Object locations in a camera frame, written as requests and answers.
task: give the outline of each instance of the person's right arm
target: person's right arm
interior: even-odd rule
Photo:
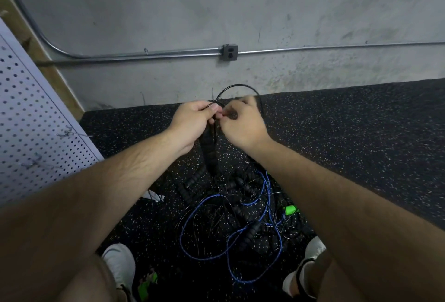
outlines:
[[[226,138],[289,194],[370,301],[444,300],[444,231],[273,141],[253,96],[230,102],[217,118]]]

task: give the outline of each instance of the concrete wall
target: concrete wall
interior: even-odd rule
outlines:
[[[47,37],[83,54],[445,39],[443,0],[24,0]],[[86,110],[445,77],[445,47],[269,54],[61,69]],[[226,97],[242,95],[242,89]]]

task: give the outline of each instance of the curved metal conduit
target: curved metal conduit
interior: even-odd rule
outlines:
[[[148,51],[144,48],[143,52],[134,53],[120,53],[120,54],[104,54],[104,55],[83,55],[73,54],[64,51],[54,44],[52,44],[42,30],[37,25],[34,18],[31,16],[29,10],[26,8],[22,0],[14,0],[23,13],[24,17],[28,21],[31,28],[36,35],[54,51],[64,55],[69,60],[54,60],[54,61],[39,61],[35,62],[38,66],[49,65],[78,65],[78,64],[93,64],[93,63],[117,63],[117,62],[129,62],[138,60],[153,60],[153,59],[171,59],[171,58],[190,58],[190,57],[217,57],[221,56],[222,48],[201,48],[201,49],[184,49],[184,50],[170,50],[170,51]],[[351,45],[332,45],[332,46],[297,46],[291,48],[280,49],[265,49],[265,50],[251,50],[240,51],[238,56],[253,55],[253,54],[273,54],[279,52],[290,51],[316,51],[316,50],[342,50],[342,49],[361,49],[361,48],[387,48],[398,46],[441,46],[445,45],[445,41],[423,41],[423,42],[395,42],[395,43],[381,43],[381,44],[351,44]]]

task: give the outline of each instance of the pegboard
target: pegboard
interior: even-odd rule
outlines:
[[[0,22],[0,205],[4,205],[103,157]]]

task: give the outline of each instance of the floor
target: floor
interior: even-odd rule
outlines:
[[[274,139],[445,229],[445,79],[281,93],[261,99]],[[91,111],[81,125],[93,135],[103,156],[109,157],[164,130],[177,106]],[[247,162],[224,137],[218,154],[223,171]],[[201,162],[196,144],[152,186],[166,195],[165,202],[140,199],[98,252],[111,243],[125,243],[136,259],[135,281],[154,266],[167,281],[164,297],[190,295],[214,301],[278,297],[281,281],[295,270],[314,232],[305,223],[301,237],[289,243],[275,265],[252,285],[234,283],[224,257],[207,262],[189,259],[178,245],[176,224],[186,206],[175,192],[175,182],[188,178]],[[195,251],[196,244],[188,246]],[[206,252],[205,245],[196,251]],[[270,259],[252,252],[255,263],[248,274],[259,273]]]

